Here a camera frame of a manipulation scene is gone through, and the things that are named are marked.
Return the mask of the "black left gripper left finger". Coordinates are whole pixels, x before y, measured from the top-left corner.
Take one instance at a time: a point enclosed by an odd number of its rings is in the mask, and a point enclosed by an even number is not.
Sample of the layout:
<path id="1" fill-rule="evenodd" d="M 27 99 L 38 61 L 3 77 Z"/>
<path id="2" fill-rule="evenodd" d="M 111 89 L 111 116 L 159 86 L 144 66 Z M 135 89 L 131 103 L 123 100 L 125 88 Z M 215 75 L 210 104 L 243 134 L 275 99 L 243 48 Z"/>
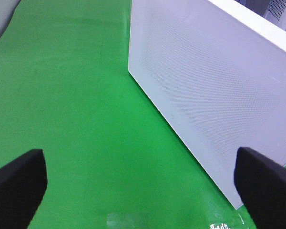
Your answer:
<path id="1" fill-rule="evenodd" d="M 48 185 L 42 149 L 32 149 L 0 168 L 0 229 L 26 229 Z"/>

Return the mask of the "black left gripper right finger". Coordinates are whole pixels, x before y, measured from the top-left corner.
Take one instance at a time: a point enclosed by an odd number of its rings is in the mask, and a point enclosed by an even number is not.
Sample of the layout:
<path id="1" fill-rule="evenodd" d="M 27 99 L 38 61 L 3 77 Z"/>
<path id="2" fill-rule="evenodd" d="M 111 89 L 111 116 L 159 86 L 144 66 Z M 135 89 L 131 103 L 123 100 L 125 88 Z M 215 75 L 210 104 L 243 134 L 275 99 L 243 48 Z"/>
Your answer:
<path id="1" fill-rule="evenodd" d="M 285 167 L 249 147 L 240 147 L 234 185 L 258 229 L 286 229 Z"/>

